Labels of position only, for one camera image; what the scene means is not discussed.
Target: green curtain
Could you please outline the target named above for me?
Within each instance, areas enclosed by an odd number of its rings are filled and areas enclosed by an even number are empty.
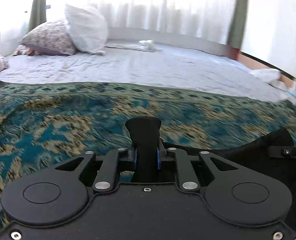
[[[46,22],[46,0],[33,0],[28,31],[31,31],[44,22]]]
[[[240,49],[242,45],[244,29],[247,18],[248,0],[237,0],[235,14],[231,23],[227,44],[233,48]]]

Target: teal patterned carpet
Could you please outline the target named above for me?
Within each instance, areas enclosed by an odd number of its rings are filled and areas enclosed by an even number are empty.
[[[296,106],[190,90],[114,83],[0,81],[0,195],[9,182],[84,151],[130,146],[132,117],[162,120],[164,141],[238,147],[286,127],[296,144]],[[7,223],[0,204],[0,229]]]

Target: circular cover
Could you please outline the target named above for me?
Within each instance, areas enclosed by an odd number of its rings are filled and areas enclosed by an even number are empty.
[[[60,194],[60,187],[48,182],[35,183],[24,190],[25,199],[36,204],[55,201]]]
[[[260,173],[222,172],[205,192],[211,209],[242,225],[264,225],[285,218],[292,204],[289,189]]]
[[[2,206],[13,219],[28,225],[56,224],[80,212],[88,201],[86,187],[73,172],[45,170],[7,185]]]
[[[269,191],[260,184],[244,182],[232,188],[232,195],[241,202],[257,204],[269,197]]]

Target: blue plastic part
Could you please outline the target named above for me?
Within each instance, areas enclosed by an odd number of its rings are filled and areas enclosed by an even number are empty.
[[[287,89],[286,92],[296,99],[296,92],[293,93],[290,89]]]
[[[137,149],[135,150],[135,159],[134,159],[134,163],[135,163],[135,169],[137,168]]]
[[[158,157],[158,170],[161,170],[161,154],[160,154],[160,150],[157,150],[157,157]]]

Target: metal screw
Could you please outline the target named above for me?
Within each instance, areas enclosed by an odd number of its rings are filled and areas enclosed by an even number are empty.
[[[20,239],[21,239],[21,233],[16,232],[16,231],[12,232],[12,233],[10,234],[10,236],[11,236],[11,238],[14,239],[14,240],[20,240]]]
[[[283,238],[283,233],[278,231],[273,235],[273,240],[281,240]]]
[[[95,188],[97,189],[108,189],[110,188],[110,183],[107,181],[100,181],[95,184]]]
[[[144,187],[143,191],[144,192],[151,192],[152,191],[152,188],[150,188],[150,187]]]
[[[195,188],[198,187],[198,184],[193,182],[193,181],[187,181],[187,182],[182,184],[182,187],[184,189],[195,189]]]

